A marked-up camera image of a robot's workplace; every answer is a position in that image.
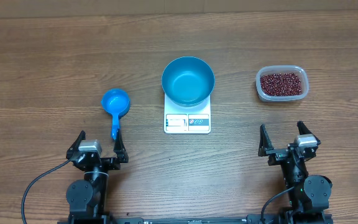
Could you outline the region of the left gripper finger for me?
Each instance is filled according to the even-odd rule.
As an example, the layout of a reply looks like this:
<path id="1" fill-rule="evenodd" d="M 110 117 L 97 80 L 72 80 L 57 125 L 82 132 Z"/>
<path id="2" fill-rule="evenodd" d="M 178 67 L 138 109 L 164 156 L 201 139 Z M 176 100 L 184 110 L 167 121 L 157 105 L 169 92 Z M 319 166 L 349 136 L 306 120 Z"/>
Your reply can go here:
<path id="1" fill-rule="evenodd" d="M 78 150 L 80 143 L 82 142 L 82 140 L 86 139 L 86 133 L 84 130 L 82 130 L 80 132 L 80 134 L 78 135 L 77 139 L 74 141 L 74 143 L 69 147 L 68 152 L 75 152 Z"/>
<path id="2" fill-rule="evenodd" d="M 114 140 L 114 152 L 116 153 L 117 159 L 120 163 L 129 162 L 129 156 L 125 149 L 120 129 L 116 131 L 116 139 Z"/>

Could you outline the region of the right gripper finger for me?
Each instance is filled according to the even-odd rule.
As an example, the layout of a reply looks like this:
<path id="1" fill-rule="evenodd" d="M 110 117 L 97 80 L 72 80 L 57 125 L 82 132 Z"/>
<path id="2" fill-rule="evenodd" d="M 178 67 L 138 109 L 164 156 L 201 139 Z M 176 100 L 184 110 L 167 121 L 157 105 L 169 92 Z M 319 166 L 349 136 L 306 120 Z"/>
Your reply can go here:
<path id="1" fill-rule="evenodd" d="M 265 125 L 260 126 L 260 142 L 258 149 L 258 156 L 264 157 L 270 154 L 270 151 L 273 150 L 272 142 L 267 134 Z"/>
<path id="2" fill-rule="evenodd" d="M 302 121 L 298 121 L 297 122 L 297 127 L 298 127 L 298 130 L 299 130 L 299 133 L 301 135 L 305 135 L 305 134 L 311 134 L 313 135 L 313 137 L 316 139 L 317 141 L 317 145 L 320 145 L 321 144 L 321 141 L 306 127 L 306 125 L 304 124 L 304 122 Z"/>

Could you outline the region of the blue plastic measuring scoop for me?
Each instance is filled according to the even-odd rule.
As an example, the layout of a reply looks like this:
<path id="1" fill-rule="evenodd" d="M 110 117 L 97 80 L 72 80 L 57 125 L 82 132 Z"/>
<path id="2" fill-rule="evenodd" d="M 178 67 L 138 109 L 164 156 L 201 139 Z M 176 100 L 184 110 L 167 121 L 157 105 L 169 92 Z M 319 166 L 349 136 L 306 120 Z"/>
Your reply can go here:
<path id="1" fill-rule="evenodd" d="M 120 130 L 119 120 L 129 111 L 131 99 L 124 90 L 115 88 L 104 94 L 101 104 L 103 109 L 112 116 L 111 137 L 116 140 L 117 132 Z"/>

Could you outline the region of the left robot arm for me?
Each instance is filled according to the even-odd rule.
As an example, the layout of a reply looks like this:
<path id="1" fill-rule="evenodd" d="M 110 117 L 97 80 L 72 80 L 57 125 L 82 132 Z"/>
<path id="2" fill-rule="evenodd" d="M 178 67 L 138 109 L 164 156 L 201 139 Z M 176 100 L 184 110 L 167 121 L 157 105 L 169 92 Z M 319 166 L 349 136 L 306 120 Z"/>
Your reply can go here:
<path id="1" fill-rule="evenodd" d="M 87 140 L 84 131 L 67 150 L 67 159 L 84 172 L 83 178 L 71 183 L 66 191 L 70 206 L 68 223 L 116 223 L 104 209 L 109 171 L 119 170 L 122 163 L 129 162 L 119 129 L 113 151 L 116 157 L 102 157 L 99 141 Z"/>

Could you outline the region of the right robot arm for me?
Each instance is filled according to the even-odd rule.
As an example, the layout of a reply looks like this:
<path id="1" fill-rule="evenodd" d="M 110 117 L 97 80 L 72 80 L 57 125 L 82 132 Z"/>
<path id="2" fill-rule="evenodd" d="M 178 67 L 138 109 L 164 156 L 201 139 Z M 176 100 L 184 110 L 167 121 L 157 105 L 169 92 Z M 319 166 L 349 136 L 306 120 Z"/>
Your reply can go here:
<path id="1" fill-rule="evenodd" d="M 261 223 L 332 223 L 329 208 L 332 182 L 323 175 L 309 175 L 305 162 L 316 157 L 321 141 L 298 121 L 299 135 L 286 148 L 276 149 L 265 125 L 260 126 L 258 156 L 268 157 L 269 166 L 280 166 L 286 189 L 267 200 L 261 209 Z M 267 215 L 267 206 L 282 195 L 288 195 L 290 206 L 281 208 L 276 215 Z"/>

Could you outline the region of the white digital kitchen scale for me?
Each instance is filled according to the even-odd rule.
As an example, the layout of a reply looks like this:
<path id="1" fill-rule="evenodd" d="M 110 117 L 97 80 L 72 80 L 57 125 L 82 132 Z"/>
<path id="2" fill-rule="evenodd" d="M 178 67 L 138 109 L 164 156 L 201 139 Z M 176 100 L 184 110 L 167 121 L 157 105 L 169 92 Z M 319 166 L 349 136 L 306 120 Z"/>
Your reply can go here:
<path id="1" fill-rule="evenodd" d="M 211 132 L 211 97 L 185 107 L 165 95 L 163 130 L 167 134 L 209 134 Z"/>

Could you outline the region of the teal blue bowl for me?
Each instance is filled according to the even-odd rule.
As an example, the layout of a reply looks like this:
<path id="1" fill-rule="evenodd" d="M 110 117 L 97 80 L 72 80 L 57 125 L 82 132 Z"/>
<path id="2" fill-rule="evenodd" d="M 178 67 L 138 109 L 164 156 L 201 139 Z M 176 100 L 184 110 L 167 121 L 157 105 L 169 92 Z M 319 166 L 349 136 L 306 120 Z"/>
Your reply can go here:
<path id="1" fill-rule="evenodd" d="M 197 57 L 180 57 L 171 61 L 161 77 L 166 96 L 177 105 L 191 107 L 212 94 L 216 78 L 212 68 Z"/>

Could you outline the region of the red adzuki beans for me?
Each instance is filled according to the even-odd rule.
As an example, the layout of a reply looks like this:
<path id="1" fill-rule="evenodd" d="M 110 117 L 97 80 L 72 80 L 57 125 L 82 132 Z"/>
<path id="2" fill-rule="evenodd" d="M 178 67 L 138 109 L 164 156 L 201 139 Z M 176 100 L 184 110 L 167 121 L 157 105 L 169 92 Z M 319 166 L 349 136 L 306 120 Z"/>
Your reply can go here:
<path id="1" fill-rule="evenodd" d="M 295 73 L 273 73 L 260 78 L 262 91 L 268 96 L 302 94 L 301 80 Z"/>

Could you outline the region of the clear plastic food container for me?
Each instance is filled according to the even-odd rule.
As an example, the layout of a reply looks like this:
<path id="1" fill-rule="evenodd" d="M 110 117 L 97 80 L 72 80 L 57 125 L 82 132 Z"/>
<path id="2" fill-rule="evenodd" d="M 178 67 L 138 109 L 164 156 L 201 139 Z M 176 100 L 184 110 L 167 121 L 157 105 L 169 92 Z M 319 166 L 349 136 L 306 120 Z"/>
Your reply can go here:
<path id="1" fill-rule="evenodd" d="M 306 72 L 296 65 L 261 68 L 256 75 L 255 84 L 258 96 L 264 102 L 301 100 L 310 89 Z"/>

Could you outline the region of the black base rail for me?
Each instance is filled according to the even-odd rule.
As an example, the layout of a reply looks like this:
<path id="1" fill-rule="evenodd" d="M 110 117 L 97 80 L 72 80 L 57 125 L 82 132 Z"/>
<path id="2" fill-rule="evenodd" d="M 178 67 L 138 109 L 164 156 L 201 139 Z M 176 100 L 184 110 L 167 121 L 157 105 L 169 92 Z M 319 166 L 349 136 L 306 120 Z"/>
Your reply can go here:
<path id="1" fill-rule="evenodd" d="M 267 224 L 278 224 L 278 223 L 287 223 L 285 221 L 279 221 L 279 215 L 268 214 L 264 216 L 265 223 Z M 327 223 L 333 224 L 333 219 L 331 215 L 326 215 L 326 217 L 320 220 L 312 219 L 306 221 L 305 219 L 290 222 L 290 223 Z M 82 220 L 67 220 L 64 222 L 57 222 L 59 224 L 69 224 L 69 223 L 110 223 L 110 224 L 262 224 L 260 215 L 248 215 L 246 217 L 236 217 L 236 218 L 163 218 L 163 219 L 143 219 L 143 218 L 113 218 L 110 216 L 104 216 L 102 218 L 93 218 L 93 219 L 82 219 Z"/>

